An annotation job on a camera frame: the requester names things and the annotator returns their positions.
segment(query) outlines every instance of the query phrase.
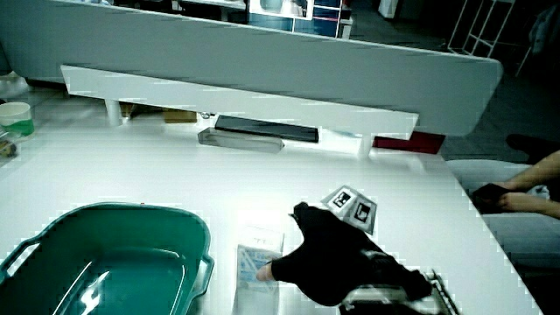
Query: basin handle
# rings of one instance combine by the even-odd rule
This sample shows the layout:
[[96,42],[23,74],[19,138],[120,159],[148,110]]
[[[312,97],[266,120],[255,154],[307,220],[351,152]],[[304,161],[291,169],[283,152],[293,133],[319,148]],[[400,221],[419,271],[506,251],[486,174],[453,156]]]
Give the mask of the basin handle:
[[4,282],[5,279],[11,277],[8,273],[8,269],[11,265],[24,253],[24,251],[29,248],[30,246],[39,244],[42,238],[42,234],[39,234],[35,237],[22,241],[17,245],[16,249],[14,249],[7,257],[3,260],[2,264],[0,265],[0,285]]
[[200,287],[189,294],[189,300],[191,301],[207,292],[208,284],[210,283],[210,276],[212,275],[212,270],[214,269],[214,259],[210,257],[210,255],[204,254],[200,260],[206,264],[206,270]]

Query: water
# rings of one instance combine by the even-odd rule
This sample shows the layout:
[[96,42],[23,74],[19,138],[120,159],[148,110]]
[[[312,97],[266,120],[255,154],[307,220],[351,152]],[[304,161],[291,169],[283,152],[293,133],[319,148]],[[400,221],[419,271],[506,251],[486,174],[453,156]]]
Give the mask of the water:
[[56,315],[184,312],[196,260],[158,249],[126,248],[91,262],[60,302]]

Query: black glove on hand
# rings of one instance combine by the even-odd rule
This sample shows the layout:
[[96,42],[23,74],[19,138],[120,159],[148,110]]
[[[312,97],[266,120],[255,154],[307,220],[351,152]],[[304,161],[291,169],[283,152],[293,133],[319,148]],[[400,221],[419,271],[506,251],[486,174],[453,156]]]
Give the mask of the black glove on hand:
[[[409,300],[431,294],[431,285],[417,270],[408,271],[385,254],[359,229],[333,213],[302,202],[291,216],[304,236],[303,244],[270,263],[274,279],[296,284],[311,300],[335,306],[363,284],[399,285]],[[263,276],[267,266],[257,276]]]

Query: gray pants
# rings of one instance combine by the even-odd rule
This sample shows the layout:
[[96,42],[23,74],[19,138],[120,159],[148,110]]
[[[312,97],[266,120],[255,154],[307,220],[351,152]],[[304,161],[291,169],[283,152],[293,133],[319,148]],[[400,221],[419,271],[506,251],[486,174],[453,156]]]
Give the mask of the gray pants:
[[[530,165],[491,160],[454,160],[447,165],[466,193],[503,182]],[[528,193],[548,198],[542,187]],[[538,213],[484,214],[482,218],[516,268],[560,269],[560,220]]]

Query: white rack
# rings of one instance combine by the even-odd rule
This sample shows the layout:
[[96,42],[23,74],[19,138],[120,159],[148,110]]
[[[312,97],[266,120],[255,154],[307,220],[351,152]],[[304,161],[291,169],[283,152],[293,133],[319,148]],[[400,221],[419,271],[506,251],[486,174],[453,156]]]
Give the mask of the white rack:
[[[486,1],[491,1],[492,4],[491,4],[490,9],[488,10],[488,12],[485,16],[484,24],[482,25],[482,27],[480,28],[480,31],[477,34],[477,33],[473,32],[474,26],[479,21],[479,17],[484,17],[484,13],[481,13],[481,11],[482,11],[482,7],[484,6]],[[498,30],[498,33],[496,34],[496,37],[494,39],[483,38],[485,30],[487,29],[488,20],[490,19],[491,15],[492,15],[492,12],[494,11],[494,7],[495,7],[496,3],[509,4],[509,9],[507,10],[507,14],[504,17],[504,19],[503,19],[503,21],[500,25],[500,29]],[[479,47],[480,44],[482,44],[482,45],[488,46],[490,48],[486,55],[479,56],[479,57],[486,57],[486,58],[491,58],[492,57],[494,49],[497,45],[507,45],[507,46],[512,46],[512,47],[521,47],[521,48],[527,49],[527,51],[525,52],[525,56],[523,57],[523,60],[521,61],[521,64],[519,65],[519,67],[517,68],[517,71],[515,72],[515,76],[518,76],[519,72],[521,71],[521,69],[523,67],[523,64],[525,63],[525,61],[527,60],[527,57],[529,56],[530,46],[527,47],[527,46],[524,46],[524,45],[504,43],[504,42],[499,41],[501,33],[504,30],[504,27],[506,26],[506,22],[508,21],[508,18],[511,15],[511,11],[514,8],[515,0],[482,0],[480,2],[479,9],[476,12],[476,16],[474,17],[474,20],[472,21],[471,27],[469,29],[469,32],[468,32],[466,38],[465,38],[465,42],[463,43],[463,46],[460,47],[460,48],[452,47],[453,39],[455,38],[455,35],[457,33],[457,29],[459,28],[459,24],[461,23],[461,20],[463,18],[463,14],[465,13],[465,8],[466,8],[467,4],[468,4],[468,0],[465,0],[465,2],[463,4],[463,9],[461,9],[461,13],[458,16],[457,23],[455,24],[455,28],[453,29],[453,33],[451,35],[451,38],[449,39],[449,43],[447,44],[447,49],[449,51],[453,52],[453,53],[463,53],[463,54],[473,56],[473,55],[475,55],[476,49]],[[472,46],[471,50],[467,50],[467,43],[468,43],[469,39],[474,39],[474,45]]]

